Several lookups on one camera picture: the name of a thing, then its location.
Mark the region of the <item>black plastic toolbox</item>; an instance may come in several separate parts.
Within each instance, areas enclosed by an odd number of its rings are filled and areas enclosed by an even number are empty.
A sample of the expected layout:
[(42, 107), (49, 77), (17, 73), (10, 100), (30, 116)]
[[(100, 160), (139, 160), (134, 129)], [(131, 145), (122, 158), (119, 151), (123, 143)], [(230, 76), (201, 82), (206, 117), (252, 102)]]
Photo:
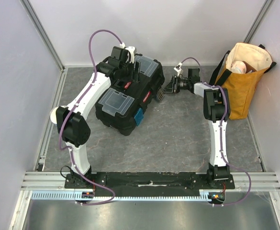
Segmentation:
[(95, 103), (96, 118), (125, 136), (140, 125), (152, 100), (160, 102), (164, 97), (161, 63), (143, 55), (136, 55), (134, 60), (141, 63), (140, 81), (118, 79)]

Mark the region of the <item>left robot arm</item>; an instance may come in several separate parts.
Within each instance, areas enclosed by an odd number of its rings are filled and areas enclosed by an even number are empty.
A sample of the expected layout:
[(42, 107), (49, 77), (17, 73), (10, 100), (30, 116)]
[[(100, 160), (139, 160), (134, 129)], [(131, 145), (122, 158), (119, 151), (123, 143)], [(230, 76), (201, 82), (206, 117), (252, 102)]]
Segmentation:
[(71, 159), (71, 176), (81, 188), (87, 188), (92, 181), (91, 165), (86, 144), (90, 137), (87, 117), (98, 99), (111, 87), (116, 79), (132, 74), (136, 48), (121, 43), (112, 49), (111, 55), (97, 65), (93, 74), (76, 98), (68, 105), (59, 106), (51, 113), (51, 120), (59, 133), (59, 148), (67, 149)]

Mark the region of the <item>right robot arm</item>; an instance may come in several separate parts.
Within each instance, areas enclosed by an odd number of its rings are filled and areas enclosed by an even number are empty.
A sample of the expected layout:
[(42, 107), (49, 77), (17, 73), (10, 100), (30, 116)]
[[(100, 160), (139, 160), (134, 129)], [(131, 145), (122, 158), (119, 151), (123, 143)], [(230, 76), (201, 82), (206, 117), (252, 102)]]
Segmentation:
[(220, 86), (211, 86), (202, 82), (199, 76), (200, 69), (188, 69), (188, 77), (183, 77), (180, 66), (174, 68), (176, 74), (170, 83), (163, 89), (164, 93), (179, 93), (188, 90), (203, 98), (203, 115), (208, 121), (211, 154), (206, 173), (206, 183), (210, 188), (225, 190), (230, 183), (230, 166), (226, 155), (226, 126), (230, 115), (230, 105), (227, 89)]

